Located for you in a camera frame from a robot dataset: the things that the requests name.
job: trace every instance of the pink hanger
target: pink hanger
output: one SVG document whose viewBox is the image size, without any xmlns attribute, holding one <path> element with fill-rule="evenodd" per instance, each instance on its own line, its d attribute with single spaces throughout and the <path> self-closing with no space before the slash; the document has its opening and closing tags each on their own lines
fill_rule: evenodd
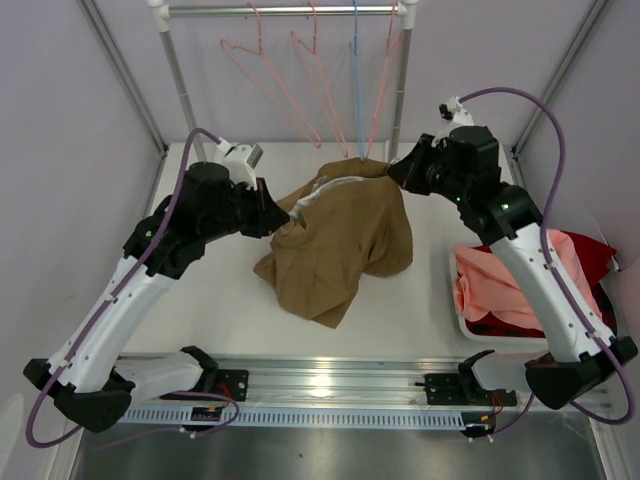
<svg viewBox="0 0 640 480">
<path fill-rule="evenodd" d="M 378 124 L 380 121 L 380 111 L 382 109 L 382 99 L 384 97 L 384 92 L 387 90 L 388 78 L 387 75 L 389 73 L 389 58 L 391 57 L 391 53 L 400 43 L 400 37 L 402 33 L 399 33 L 396 38 L 391 41 L 391 31 L 393 30 L 393 19 L 396 16 L 396 11 L 398 10 L 398 0 L 394 0 L 393 2 L 393 11 L 391 12 L 391 21 L 389 22 L 389 33 L 387 34 L 387 48 L 384 57 L 384 67 L 382 67 L 382 78 L 380 80 L 380 88 L 378 89 L 378 100 L 376 101 L 376 111 L 373 114 L 373 123 L 371 125 L 371 132 L 369 133 L 369 145 L 367 146 L 367 157 L 369 157 L 369 153 L 371 153 L 371 146 L 373 145 L 373 139 L 376 136 L 376 132 L 378 131 Z"/>
<path fill-rule="evenodd" d="M 313 146 L 315 146 L 316 148 L 320 148 L 320 146 L 322 145 L 322 140 L 320 140 L 320 136 L 318 135 L 318 132 L 313 128 L 313 126 L 311 126 L 309 121 L 302 114 L 302 112 L 300 111 L 300 107 L 298 106 L 296 101 L 293 99 L 293 96 L 289 93 L 289 90 L 287 90 L 287 87 L 284 85 L 284 82 L 280 79 L 280 76 L 276 72 L 271 61 L 269 60 L 269 58 L 267 57 L 266 53 L 262 48 L 262 19 L 260 18 L 260 14 L 258 13 L 258 9 L 256 8 L 256 6 L 253 3 L 249 3 L 249 5 L 251 6 L 251 8 L 253 8 L 254 12 L 256 13 L 256 20 L 258 21 L 258 49 L 252 50 L 250 48 L 244 47 L 242 45 L 238 45 L 237 43 L 231 42 L 229 40 L 222 39 L 220 40 L 220 46 L 222 48 L 222 51 L 226 53 L 227 56 L 231 59 L 231 61 L 235 63 L 236 66 L 240 69 L 240 71 L 244 73 L 244 75 L 249 80 L 251 80 L 251 83 L 255 85 L 255 87 L 260 91 L 260 93 L 262 93 L 262 95 L 264 95 L 265 98 L 269 100 L 287 120 L 289 120 L 289 122 L 296 128 L 296 130 L 298 130 L 302 135 L 304 135 L 307 138 L 307 140 L 309 140 L 309 142 L 313 144 Z M 300 122 L 298 122 L 298 120 L 293 118 L 282 107 L 282 105 L 280 105 L 278 100 L 276 100 L 276 98 L 271 93 L 269 93 L 267 89 L 253 75 L 251 75 L 251 73 L 249 73 L 249 71 L 244 67 L 244 65 L 240 62 L 240 60 L 238 60 L 238 58 L 235 55 L 233 55 L 232 51 L 235 50 L 236 48 L 243 50 L 247 53 L 250 53 L 251 55 L 255 55 L 262 58 L 262 61 L 264 62 L 267 69 L 269 70 L 269 73 L 271 74 L 273 79 L 276 81 L 276 83 L 278 84 L 282 92 L 285 94 L 285 96 L 287 97 L 287 100 L 289 100 L 289 103 L 291 103 L 291 105 L 295 109 L 298 117 L 308 127 L 309 132 L 305 131 L 304 127 L 300 125 Z"/>
<path fill-rule="evenodd" d="M 313 88 L 313 93 L 315 94 L 316 99 L 318 100 L 318 103 L 322 108 L 322 114 L 324 115 L 325 120 L 329 124 L 329 128 L 331 128 L 331 132 L 333 133 L 336 141 L 338 142 L 338 145 L 340 147 L 340 150 L 342 151 L 342 154 L 344 155 L 345 158 L 347 158 L 349 156 L 349 149 L 347 147 L 347 142 L 344 139 L 344 131 L 342 130 L 342 125 L 340 124 L 340 120 L 338 120 L 338 115 L 336 114 L 336 108 L 333 102 L 333 97 L 331 96 L 331 92 L 329 90 L 329 82 L 327 81 L 327 77 L 324 73 L 324 68 L 322 68 L 322 62 L 320 61 L 320 55 L 318 54 L 318 43 L 317 43 L 318 16 L 316 15 L 316 9 L 312 2 L 309 2 L 309 6 L 311 7 L 311 10 L 313 10 L 313 46 L 309 47 L 304 41 L 300 39 L 298 34 L 294 31 L 291 31 L 291 40 L 293 42 L 293 47 L 298 56 L 298 60 L 300 60 L 300 63 L 304 68 L 304 72 L 307 75 L 307 78 L 309 79 L 309 83 Z M 313 76 L 311 75 L 309 66 L 307 65 L 307 62 L 302 57 L 302 50 L 300 49 L 299 45 L 302 45 L 311 55 L 313 55 L 316 68 L 318 70 L 318 76 L 320 77 L 320 82 L 324 90 L 326 101 L 325 99 L 322 98 L 320 89 L 318 88 L 316 82 L 313 79 Z"/>
</svg>

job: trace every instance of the clothing rack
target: clothing rack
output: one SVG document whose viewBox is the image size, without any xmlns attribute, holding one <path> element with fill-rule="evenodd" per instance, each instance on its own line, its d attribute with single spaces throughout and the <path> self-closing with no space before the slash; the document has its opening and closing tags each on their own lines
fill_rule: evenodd
<svg viewBox="0 0 640 480">
<path fill-rule="evenodd" d="M 149 7 L 153 10 L 153 15 L 160 34 L 160 40 L 164 48 L 167 62 L 171 69 L 173 81 L 176 85 L 182 112 L 184 113 L 187 127 L 193 130 L 198 126 L 189 92 L 182 75 L 178 54 L 171 37 L 169 20 L 179 18 L 212 18 L 212 17 L 248 17 L 255 14 L 256 10 L 261 16 L 271 17 L 306 17 L 313 15 L 313 8 L 310 5 L 282 6 L 282 7 L 256 7 L 251 6 L 171 6 L 163 3 L 163 0 L 148 0 Z M 411 46 L 411 31 L 415 25 L 415 14 L 418 0 L 404 0 L 393 5 L 358 5 L 350 6 L 318 6 L 315 7 L 316 15 L 319 16 L 348 16 L 354 15 L 391 15 L 395 13 L 402 18 L 403 40 L 400 46 L 400 68 L 398 70 L 398 87 L 396 90 L 396 104 L 393 116 L 393 130 L 391 134 L 391 144 L 388 158 L 392 159 L 397 155 L 398 142 L 400 139 L 400 126 L 402 124 L 402 107 L 404 104 L 404 89 L 407 79 L 407 65 L 409 63 L 409 48 Z M 198 160 L 206 161 L 207 156 L 201 139 L 196 139 L 195 150 Z"/>
</svg>

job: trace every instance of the metal floor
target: metal floor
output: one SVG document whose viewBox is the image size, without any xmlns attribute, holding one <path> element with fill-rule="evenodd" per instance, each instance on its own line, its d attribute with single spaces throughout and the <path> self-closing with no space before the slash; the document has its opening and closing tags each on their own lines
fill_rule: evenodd
<svg viewBox="0 0 640 480">
<path fill-rule="evenodd" d="M 589 423 L 575 414 L 532 413 L 493 444 L 458 432 L 230 428 L 190 440 L 118 425 L 85 435 L 73 480 L 605 479 Z"/>
</svg>

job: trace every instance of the hanger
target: hanger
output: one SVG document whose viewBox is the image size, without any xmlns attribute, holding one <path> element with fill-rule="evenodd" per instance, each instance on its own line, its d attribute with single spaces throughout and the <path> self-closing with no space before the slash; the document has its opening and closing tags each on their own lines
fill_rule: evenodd
<svg viewBox="0 0 640 480">
<path fill-rule="evenodd" d="M 276 69 L 274 68 L 273 64 L 271 63 L 271 61 L 267 57 L 267 54 L 262 48 L 262 19 L 260 18 L 260 13 L 258 12 L 258 9 L 256 8 L 256 6 L 253 3 L 249 3 L 249 5 L 251 6 L 251 8 L 253 8 L 253 11 L 256 14 L 256 20 L 258 22 L 258 48 L 256 50 L 252 50 L 248 47 L 239 45 L 235 42 L 231 42 L 225 39 L 220 40 L 220 47 L 222 48 L 222 51 L 226 53 L 227 56 L 231 59 L 231 61 L 236 64 L 236 66 L 240 69 L 240 71 L 251 81 L 251 83 L 254 84 L 254 86 L 260 91 L 260 93 L 262 93 L 262 95 L 278 109 L 278 111 L 282 114 L 282 116 L 284 116 L 296 128 L 296 130 L 298 130 L 298 132 L 304 135 L 305 138 L 307 138 L 307 140 L 309 140 L 309 142 L 311 142 L 313 146 L 315 146 L 316 148 L 320 148 L 320 146 L 322 145 L 322 140 L 320 139 L 318 132 L 316 131 L 315 128 L 313 128 L 313 126 L 309 123 L 306 117 L 302 114 L 300 107 L 298 106 L 293 96 L 285 86 L 284 82 L 280 79 L 280 76 L 276 72 Z M 284 93 L 285 97 L 287 98 L 291 106 L 293 106 L 298 118 L 300 118 L 300 120 L 302 120 L 302 122 L 307 126 L 308 131 L 306 131 L 304 127 L 300 124 L 300 122 L 297 119 L 295 119 L 293 116 L 291 116 L 282 107 L 282 105 L 278 102 L 278 100 L 271 93 L 269 93 L 269 91 L 264 87 L 264 85 L 260 83 L 259 80 L 257 80 L 253 75 L 251 75 L 251 73 L 249 73 L 249 70 L 247 70 L 247 68 L 242 64 L 242 62 L 240 62 L 240 60 L 232 53 L 235 49 L 239 49 L 251 55 L 262 58 L 264 65 L 267 67 L 267 70 L 269 70 L 269 73 L 271 74 L 273 79 L 276 81 L 276 83 Z"/>
<path fill-rule="evenodd" d="M 351 53 L 351 87 L 353 96 L 353 111 L 356 120 L 356 135 L 358 139 L 358 154 L 360 160 L 364 161 L 367 155 L 367 144 L 364 138 L 364 102 L 362 100 L 362 79 L 360 75 L 360 60 L 358 58 L 358 5 L 353 0 L 353 40 L 349 42 Z"/>
<path fill-rule="evenodd" d="M 389 74 L 389 59 L 391 57 L 391 53 L 400 43 L 400 37 L 402 33 L 399 33 L 396 38 L 391 40 L 391 33 L 393 30 L 393 19 L 396 16 L 396 11 L 398 10 L 398 0 L 394 0 L 393 2 L 393 11 L 391 12 L 391 21 L 389 22 L 389 33 L 387 34 L 387 47 L 385 49 L 385 57 L 384 57 L 384 67 L 382 67 L 382 78 L 380 79 L 380 88 L 378 89 L 378 100 L 376 101 L 376 111 L 373 114 L 373 123 L 371 125 L 371 131 L 369 132 L 369 144 L 367 145 L 367 157 L 369 153 L 371 153 L 371 145 L 373 145 L 373 139 L 376 136 L 376 132 L 378 131 L 378 124 L 380 121 L 380 111 L 382 109 L 382 99 L 384 97 L 384 92 L 387 90 L 388 83 L 388 74 Z"/>
<path fill-rule="evenodd" d="M 322 62 L 320 61 L 320 55 L 318 54 L 318 16 L 316 14 L 315 6 L 312 2 L 309 2 L 309 6 L 313 11 L 313 44 L 311 47 L 307 45 L 297 34 L 297 32 L 291 31 L 291 41 L 293 42 L 294 50 L 296 51 L 296 56 L 298 60 L 302 64 L 304 72 L 311 84 L 313 89 L 313 93 L 320 104 L 322 109 L 322 114 L 324 115 L 325 120 L 329 124 L 329 128 L 333 133 L 336 142 L 338 142 L 338 146 L 342 151 L 342 154 L 345 158 L 349 156 L 349 149 L 347 147 L 347 142 L 344 139 L 344 131 L 342 130 L 342 125 L 340 124 L 340 120 L 338 120 L 338 115 L 336 114 L 335 104 L 333 102 L 333 97 L 331 96 L 331 91 L 329 90 L 329 82 L 327 81 L 327 76 L 325 75 L 324 68 L 322 67 Z M 311 55 L 313 55 L 316 69 L 318 70 L 318 76 L 320 77 L 320 83 L 322 84 L 322 90 L 324 90 L 324 96 L 326 99 L 322 98 L 320 88 L 318 87 L 316 81 L 313 79 L 311 75 L 311 70 L 307 65 L 307 62 L 303 58 L 303 51 L 300 48 L 300 45 L 307 50 Z"/>
</svg>

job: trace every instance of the white table surface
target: white table surface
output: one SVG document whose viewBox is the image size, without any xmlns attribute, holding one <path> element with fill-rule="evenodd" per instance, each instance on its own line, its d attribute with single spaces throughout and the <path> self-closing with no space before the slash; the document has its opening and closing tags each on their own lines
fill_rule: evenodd
<svg viewBox="0 0 640 480">
<path fill-rule="evenodd" d="M 154 206 L 173 190 L 183 145 L 171 145 Z M 276 200 L 311 179 L 322 164 L 342 158 L 336 144 L 319 150 L 308 143 L 261 146 L 264 156 L 256 171 Z M 400 155 L 412 147 L 401 145 Z M 372 158 L 382 158 L 382 151 L 382 144 L 376 145 Z M 501 165 L 503 178 L 510 181 L 504 155 Z M 392 278 L 363 275 L 337 329 L 282 310 L 272 288 L 252 271 L 269 253 L 269 239 L 234 235 L 207 246 L 205 257 L 189 267 L 142 321 L 125 352 L 166 353 L 197 345 L 211 354 L 451 359 L 492 348 L 462 335 L 451 294 L 449 252 L 457 243 L 477 238 L 447 200 L 410 194 L 404 200 L 414 237 L 413 265 Z"/>
</svg>

